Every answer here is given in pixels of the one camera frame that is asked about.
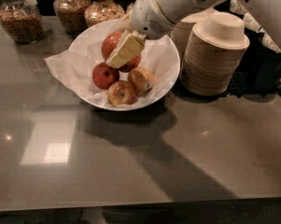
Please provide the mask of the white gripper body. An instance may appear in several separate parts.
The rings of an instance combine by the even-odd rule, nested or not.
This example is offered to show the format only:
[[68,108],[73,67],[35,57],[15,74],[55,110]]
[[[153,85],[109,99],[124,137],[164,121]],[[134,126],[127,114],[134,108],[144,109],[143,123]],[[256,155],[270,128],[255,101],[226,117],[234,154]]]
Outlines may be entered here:
[[158,0],[136,0],[132,8],[131,23],[147,39],[159,39],[168,35],[175,26],[162,12]]

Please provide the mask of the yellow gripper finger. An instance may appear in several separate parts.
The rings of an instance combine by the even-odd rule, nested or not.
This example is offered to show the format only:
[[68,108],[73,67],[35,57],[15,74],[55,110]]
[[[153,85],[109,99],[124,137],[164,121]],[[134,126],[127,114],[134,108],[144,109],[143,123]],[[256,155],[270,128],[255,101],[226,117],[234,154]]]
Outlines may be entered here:
[[119,41],[117,43],[117,48],[128,47],[133,43],[133,25],[131,22],[132,13],[128,12],[122,16],[116,23],[111,27],[110,33],[120,32]]
[[106,63],[113,68],[120,68],[135,56],[139,55],[145,47],[146,36],[138,31],[124,31],[119,38],[118,45],[107,58]]

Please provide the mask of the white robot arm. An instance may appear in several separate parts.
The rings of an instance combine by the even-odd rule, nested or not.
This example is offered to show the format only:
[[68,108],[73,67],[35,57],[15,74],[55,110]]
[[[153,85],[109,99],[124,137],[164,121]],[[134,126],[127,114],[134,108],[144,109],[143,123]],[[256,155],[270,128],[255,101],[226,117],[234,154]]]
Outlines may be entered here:
[[[140,54],[147,39],[170,33],[185,17],[227,0],[136,0],[130,13],[112,27],[122,31],[119,46],[106,62],[119,68]],[[281,0],[235,0],[259,23],[281,49]]]

